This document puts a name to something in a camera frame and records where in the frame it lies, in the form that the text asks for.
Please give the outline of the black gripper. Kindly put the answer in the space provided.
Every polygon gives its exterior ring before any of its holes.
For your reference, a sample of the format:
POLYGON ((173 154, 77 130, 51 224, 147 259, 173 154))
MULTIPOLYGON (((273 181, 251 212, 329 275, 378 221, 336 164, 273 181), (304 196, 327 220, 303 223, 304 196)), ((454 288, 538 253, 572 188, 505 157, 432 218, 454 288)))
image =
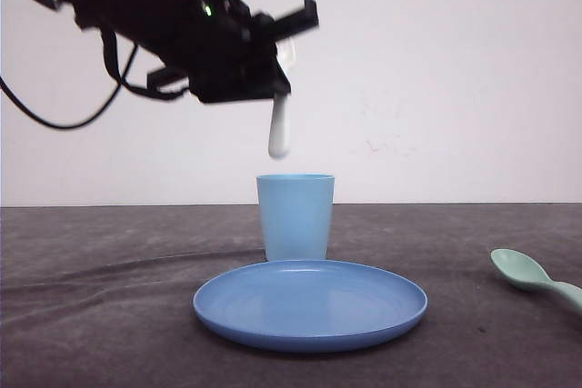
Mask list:
MULTIPOLYGON (((274 42, 258 43, 252 17, 239 0, 72 0, 81 28, 97 28, 105 69, 138 95, 172 100, 176 93, 130 85, 120 75, 116 36, 122 35, 157 55, 189 79, 193 95, 205 104, 273 99, 288 95, 291 84, 276 60, 274 42)), ((319 26, 315 0, 267 29, 272 41, 319 26)))

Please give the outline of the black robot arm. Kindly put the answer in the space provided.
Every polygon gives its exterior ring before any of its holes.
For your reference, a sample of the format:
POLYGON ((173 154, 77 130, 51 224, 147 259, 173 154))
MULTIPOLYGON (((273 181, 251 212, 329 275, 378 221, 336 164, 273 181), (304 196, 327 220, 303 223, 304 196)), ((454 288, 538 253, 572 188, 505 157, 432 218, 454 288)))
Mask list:
POLYGON ((150 73, 136 95, 169 100, 164 86, 187 79, 205 104, 271 99, 290 83, 277 61, 277 43, 317 26, 316 2, 280 19, 252 14, 242 0, 35 0, 52 10, 70 4, 81 28, 97 28, 105 68, 120 85, 116 38, 122 35, 157 55, 164 67, 150 73))

